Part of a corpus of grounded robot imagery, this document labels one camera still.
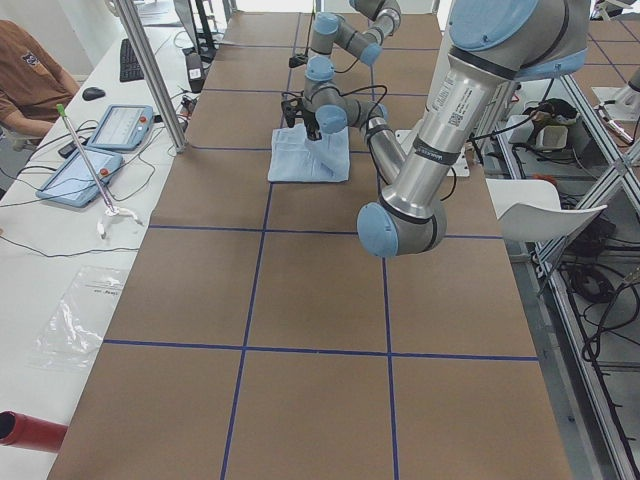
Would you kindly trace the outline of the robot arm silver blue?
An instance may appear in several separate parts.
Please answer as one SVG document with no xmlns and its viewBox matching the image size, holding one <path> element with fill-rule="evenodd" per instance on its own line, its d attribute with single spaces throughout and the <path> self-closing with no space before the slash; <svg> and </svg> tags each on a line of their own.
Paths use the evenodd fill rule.
<svg viewBox="0 0 640 480">
<path fill-rule="evenodd" d="M 358 31 L 344 16 L 331 12 L 316 15 L 311 28 L 310 49 L 317 55 L 331 56 L 333 46 L 372 66 L 382 52 L 384 40 L 401 25 L 401 8 L 397 1 L 350 1 L 350 6 L 372 21 L 365 31 Z"/>
<path fill-rule="evenodd" d="M 418 132 L 404 151 L 380 105 L 348 99 L 330 60 L 340 46 L 371 66 L 384 40 L 401 26 L 395 1 L 354 1 L 371 20 L 364 32 L 341 16 L 319 13 L 311 30 L 301 109 L 309 137 L 359 129 L 386 182 L 378 201 L 357 218 L 361 244 L 372 255 L 418 254 L 436 247 L 446 231 L 439 187 L 499 85 L 557 78 L 586 60 L 587 1 L 457 1 L 449 16 L 449 69 L 429 96 Z"/>
</svg>

